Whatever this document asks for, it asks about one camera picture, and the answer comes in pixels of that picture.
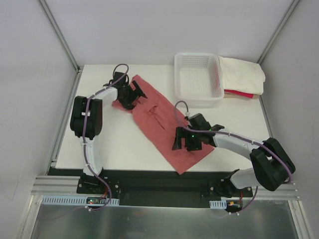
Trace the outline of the folded cream t shirt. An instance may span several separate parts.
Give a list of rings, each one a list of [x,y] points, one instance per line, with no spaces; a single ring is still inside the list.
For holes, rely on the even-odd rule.
[[[262,95],[265,73],[257,63],[219,56],[223,87],[226,91]]]

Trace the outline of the white perforated plastic basket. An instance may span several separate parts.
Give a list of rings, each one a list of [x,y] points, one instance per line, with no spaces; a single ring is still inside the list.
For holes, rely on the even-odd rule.
[[[174,91],[178,100],[192,108],[211,108],[224,98],[219,57],[208,53],[174,56]]]

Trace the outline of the left side aluminium rail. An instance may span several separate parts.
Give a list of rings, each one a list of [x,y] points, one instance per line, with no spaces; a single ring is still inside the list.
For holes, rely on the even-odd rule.
[[[79,81],[80,81],[80,78],[82,75],[82,70],[83,70],[82,68],[79,68],[79,70],[75,74],[75,78],[73,80],[70,92],[68,94],[66,104],[63,108],[62,116],[60,119],[60,123],[58,125],[58,129],[57,129],[57,133],[56,133],[56,136],[55,136],[55,139],[53,142],[53,146],[52,146],[49,158],[46,162],[46,168],[44,170],[44,175],[48,175],[49,169],[51,168],[51,163],[55,159],[57,159],[57,157],[58,157],[60,147],[61,147],[62,142],[63,142],[65,130],[66,130],[67,125],[68,125],[68,119],[69,119],[69,115],[70,115],[71,108],[72,108],[72,102],[73,102],[73,99],[76,95]]]

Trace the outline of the front aluminium rail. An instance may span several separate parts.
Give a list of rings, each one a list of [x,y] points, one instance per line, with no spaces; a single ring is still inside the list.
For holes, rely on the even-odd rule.
[[[78,185],[78,176],[37,176],[31,190],[32,195],[75,195]],[[259,187],[257,200],[274,201],[300,201],[300,192],[294,183],[280,186],[276,191],[271,192]]]

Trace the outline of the left aluminium frame post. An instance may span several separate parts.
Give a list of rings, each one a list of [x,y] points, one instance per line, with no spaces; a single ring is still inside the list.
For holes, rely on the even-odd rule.
[[[40,8],[42,9],[45,17],[47,18],[55,36],[57,37],[63,51],[65,52],[70,64],[72,65],[73,69],[75,70],[75,72],[79,72],[80,70],[80,66],[78,65],[70,47],[69,47],[69,44],[67,43],[59,25],[58,25],[58,22],[57,20],[55,19],[48,3],[46,0],[37,0]]]

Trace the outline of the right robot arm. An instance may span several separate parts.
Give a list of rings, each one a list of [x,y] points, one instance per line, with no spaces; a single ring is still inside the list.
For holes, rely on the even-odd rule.
[[[231,198],[250,186],[262,186],[273,192],[291,180],[296,167],[275,138],[263,141],[245,138],[231,133],[222,125],[211,126],[202,114],[186,120],[189,122],[187,126],[175,130],[173,150],[185,147],[187,151],[199,151],[206,144],[232,151],[252,163],[251,168],[236,169],[217,182],[213,186],[217,195]]]

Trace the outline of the aluminium frame post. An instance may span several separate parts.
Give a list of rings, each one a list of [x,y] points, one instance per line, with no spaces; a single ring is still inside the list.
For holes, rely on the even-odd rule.
[[[59,25],[58,25],[58,22],[57,20],[55,19],[48,3],[46,0],[37,0],[40,8],[42,9],[45,17],[47,18],[55,36],[57,37],[63,51],[65,52],[70,64],[72,65],[73,69],[75,70],[75,72],[79,72],[80,70],[80,66],[78,65],[70,47],[69,47],[69,44],[67,43]]]
[[[296,8],[300,4],[301,0],[292,0],[287,7],[286,11],[284,12],[284,15],[282,16],[281,20],[279,21],[278,25],[276,26],[274,32],[272,33],[270,39],[268,40],[266,46],[264,47],[260,57],[257,60],[257,64],[261,65],[266,56],[269,54],[273,46],[275,45],[279,35],[281,34],[282,30],[290,20],[291,16],[295,12]]]

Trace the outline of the folded tan t shirt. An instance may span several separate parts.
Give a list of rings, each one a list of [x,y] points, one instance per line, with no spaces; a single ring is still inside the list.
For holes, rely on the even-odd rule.
[[[224,95],[224,98],[230,98],[230,99],[241,99],[241,100],[255,100],[255,99],[259,99],[260,96],[258,95],[254,95],[253,98],[249,98],[246,96],[241,96],[241,95],[237,95],[237,94],[232,94],[232,93],[228,93],[226,92]]]

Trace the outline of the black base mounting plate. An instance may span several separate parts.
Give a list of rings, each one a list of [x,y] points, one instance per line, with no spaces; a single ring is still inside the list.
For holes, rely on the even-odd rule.
[[[129,171],[104,170],[100,177],[85,179],[80,169],[55,169],[50,176],[78,176],[76,192],[92,194],[99,199],[110,196],[121,206],[209,208],[211,201],[221,199],[215,186],[229,172]]]

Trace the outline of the aluminium rail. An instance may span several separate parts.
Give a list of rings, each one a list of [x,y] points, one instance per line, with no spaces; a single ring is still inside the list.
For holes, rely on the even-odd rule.
[[[37,176],[31,190],[32,195],[75,195],[78,185],[78,176]],[[257,200],[274,201],[300,201],[300,192],[294,183],[280,186],[276,191],[271,192],[259,187]]]
[[[44,170],[44,175],[48,175],[49,169],[51,168],[51,163],[55,159],[57,159],[57,157],[58,157],[60,147],[61,147],[62,142],[63,142],[65,130],[66,130],[67,125],[68,125],[68,119],[69,119],[69,115],[70,115],[71,108],[72,108],[72,102],[73,102],[73,99],[76,95],[79,81],[80,81],[80,78],[82,75],[82,70],[83,70],[82,68],[79,68],[79,70],[75,74],[75,78],[73,80],[70,92],[68,94],[66,104],[63,108],[62,116],[60,119],[60,123],[58,125],[58,129],[57,129],[57,133],[56,133],[56,136],[55,136],[55,139],[53,142],[53,146],[52,146],[49,158],[46,162],[46,168]]]

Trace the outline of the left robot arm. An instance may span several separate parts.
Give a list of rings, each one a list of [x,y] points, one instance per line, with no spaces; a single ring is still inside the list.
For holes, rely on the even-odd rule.
[[[103,166],[97,152],[97,137],[103,127],[103,107],[118,102],[124,109],[132,110],[140,97],[147,98],[138,83],[133,82],[131,87],[128,75],[116,71],[101,90],[90,97],[76,96],[74,99],[70,128],[82,145],[83,173],[92,177],[88,188],[95,194],[102,193],[106,184],[99,177]]]

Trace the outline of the salmon pink t shirt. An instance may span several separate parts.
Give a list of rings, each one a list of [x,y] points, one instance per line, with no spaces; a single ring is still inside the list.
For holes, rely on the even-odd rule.
[[[112,107],[133,115],[142,133],[178,174],[186,172],[214,150],[213,146],[203,144],[201,150],[187,151],[184,141],[182,149],[172,150],[175,129],[179,127],[174,105],[139,75],[135,75],[132,82],[139,85],[147,98],[137,99],[132,110],[126,110],[118,100],[112,103]]]

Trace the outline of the right aluminium frame post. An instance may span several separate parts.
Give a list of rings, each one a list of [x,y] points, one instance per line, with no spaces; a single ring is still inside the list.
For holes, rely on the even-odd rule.
[[[292,0],[287,7],[286,11],[284,12],[284,15],[282,16],[281,20],[279,21],[278,25],[276,26],[274,32],[272,33],[270,39],[268,40],[266,46],[264,47],[260,57],[257,60],[257,64],[261,65],[266,56],[269,54],[273,46],[275,45],[279,35],[281,34],[282,30],[290,20],[291,16],[295,12],[296,8],[300,4],[301,0]]]

